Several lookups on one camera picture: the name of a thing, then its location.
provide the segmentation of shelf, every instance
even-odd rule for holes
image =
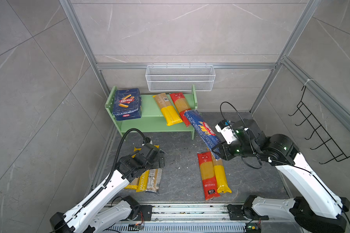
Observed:
[[[186,127],[184,123],[167,126],[166,119],[163,117],[161,110],[151,94],[141,95],[141,118],[116,120],[112,114],[116,90],[117,87],[113,86],[105,108],[121,136],[130,128],[137,128],[141,132],[191,132],[192,139],[194,138],[194,128],[192,126]],[[173,105],[172,99],[169,95],[167,96]],[[184,94],[184,97],[187,99],[191,109],[197,109],[196,87],[194,85],[192,85],[192,94]]]

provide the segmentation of wall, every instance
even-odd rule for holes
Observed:
[[[72,0],[99,63],[275,63],[306,2]],[[144,70],[103,73],[110,88],[140,87],[147,92]],[[197,93],[200,110],[219,111],[222,101],[249,110],[269,73],[216,70],[213,90]]]
[[[336,100],[350,111],[350,1],[323,1],[310,20],[289,57],[318,81]],[[267,135],[283,133],[299,145],[310,166],[327,186],[339,196],[350,200],[350,158],[344,161],[330,161],[332,158],[311,126],[300,113],[293,114],[302,95],[303,84],[285,67],[282,68],[259,105],[254,118]],[[334,138],[336,143],[350,155],[350,132],[325,108],[320,101],[306,90],[303,102]],[[313,117],[309,118],[316,127]],[[340,151],[329,142],[327,146],[339,155]],[[290,184],[294,196],[298,191]]]
[[[49,232],[84,197],[105,101],[57,0],[0,0],[0,232]]]

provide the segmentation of wire basket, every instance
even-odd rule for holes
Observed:
[[[145,73],[149,91],[211,91],[215,79],[212,65],[151,65]]]

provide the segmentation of barilla box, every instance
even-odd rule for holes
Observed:
[[[141,118],[141,96],[139,88],[117,90],[115,92],[113,115],[116,120]]]
[[[205,142],[210,151],[214,146],[221,142],[209,124],[204,121],[196,109],[185,111],[184,116],[189,120],[196,132],[201,136],[202,140]],[[220,159],[220,157],[214,152],[212,152],[212,154],[216,159]]]

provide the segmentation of pasta package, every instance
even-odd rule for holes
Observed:
[[[197,156],[199,159],[205,200],[210,200],[212,198],[219,197],[220,195],[219,193],[217,193],[217,184],[213,168],[213,155],[210,151],[208,151],[197,154]]]
[[[137,190],[137,187],[139,186],[139,178],[135,178],[133,181],[131,181],[125,189],[133,189]]]
[[[162,177],[162,168],[150,169],[146,191],[158,192],[159,183],[161,182],[161,177]]]
[[[134,147],[134,151],[140,151],[141,148],[136,148]],[[149,170],[145,171],[143,174],[141,174],[140,178],[135,178],[132,182],[134,182],[137,179],[137,187],[136,187],[136,192],[142,192],[142,191],[146,191],[147,189],[147,184],[148,184],[148,178],[149,178]]]
[[[165,93],[161,93],[153,97],[167,121],[167,126],[172,126],[183,122]]]
[[[113,115],[117,120],[141,118],[141,96],[138,88],[115,92]]]
[[[214,146],[221,142],[196,109],[186,111],[184,116],[189,120],[196,132],[201,136],[202,140],[205,142],[210,151]],[[220,157],[215,153],[212,154],[216,159],[220,159]]]
[[[223,160],[221,158],[217,160],[214,156],[211,157],[213,160],[216,184],[218,186],[216,191],[218,193],[232,193],[232,190],[228,187],[227,178],[225,177]]]
[[[187,127],[190,126],[191,123],[184,116],[184,112],[191,110],[191,107],[189,106],[187,99],[184,97],[184,94],[182,92],[179,92],[179,93],[170,94],[170,96],[171,96],[171,99],[172,99],[177,111],[179,112],[181,119],[183,120],[183,122],[185,123],[185,125]]]
[[[149,170],[147,170],[146,172],[144,172],[140,176],[139,184],[138,184],[138,187],[136,189],[136,192],[142,192],[142,191],[145,191],[147,189],[148,177],[149,177]]]

